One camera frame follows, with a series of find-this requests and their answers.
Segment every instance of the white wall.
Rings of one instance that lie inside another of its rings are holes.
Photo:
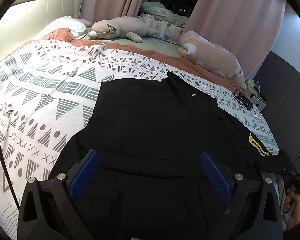
[[[92,0],[82,0],[80,18],[93,23]]]
[[[271,51],[300,72],[300,18],[288,4]]]

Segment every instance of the yellow logo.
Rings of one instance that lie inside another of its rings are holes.
[[[255,148],[260,152],[260,154],[261,154],[262,156],[269,156],[269,155],[270,155],[270,152],[268,152],[268,151],[265,152],[265,151],[261,148],[260,144],[254,140],[254,138],[252,137],[251,133],[250,133],[250,136],[249,136],[249,142],[251,143],[251,145],[252,145],[253,147],[255,147]]]

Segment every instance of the human hand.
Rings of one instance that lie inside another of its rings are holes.
[[[291,193],[291,196],[290,195],[286,196],[286,198],[284,199],[282,212],[287,212],[287,210],[290,208],[291,199],[293,199],[296,202],[296,205],[293,209],[289,221],[287,222],[286,230],[289,230],[300,223],[300,195],[299,194]]]

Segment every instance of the orange blanket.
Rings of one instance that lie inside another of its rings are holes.
[[[143,55],[146,57],[153,58],[153,59],[158,60],[167,65],[170,65],[175,68],[186,71],[188,73],[191,73],[195,76],[204,78],[214,84],[223,86],[223,87],[227,88],[228,90],[230,90],[231,92],[234,92],[235,90],[241,90],[237,85],[231,83],[229,80],[219,77],[209,71],[206,71],[206,70],[200,68],[199,66],[192,64],[190,61],[188,61],[185,58],[167,56],[167,55],[157,52],[155,50],[138,49],[135,46],[130,45],[130,44],[121,45],[119,43],[108,43],[108,42],[94,41],[94,40],[78,40],[72,35],[72,33],[70,32],[70,30],[68,28],[55,30],[55,31],[47,34],[43,38],[41,38],[41,40],[51,40],[51,39],[54,39],[57,41],[66,41],[76,47],[98,45],[101,43],[105,43],[108,49],[120,49],[120,50],[125,50],[125,51],[129,51],[129,52],[137,53],[137,54],[140,54],[140,55]],[[22,47],[24,47],[25,45],[27,45],[31,42],[33,42],[33,41],[31,40],[31,41],[24,42],[17,49],[10,52],[8,55],[6,55],[1,60],[7,58],[12,53],[17,51],[18,49],[21,49]]]

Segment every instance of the patterned blanket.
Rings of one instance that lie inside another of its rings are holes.
[[[271,153],[278,153],[258,109],[255,116],[221,86],[105,44],[74,47],[64,41],[36,41],[0,62],[0,143],[19,201],[27,179],[47,179],[67,141],[87,125],[101,83],[120,78],[161,81],[167,71],[215,97],[220,108],[238,118]],[[17,238],[17,220],[0,164],[0,225],[11,239]]]

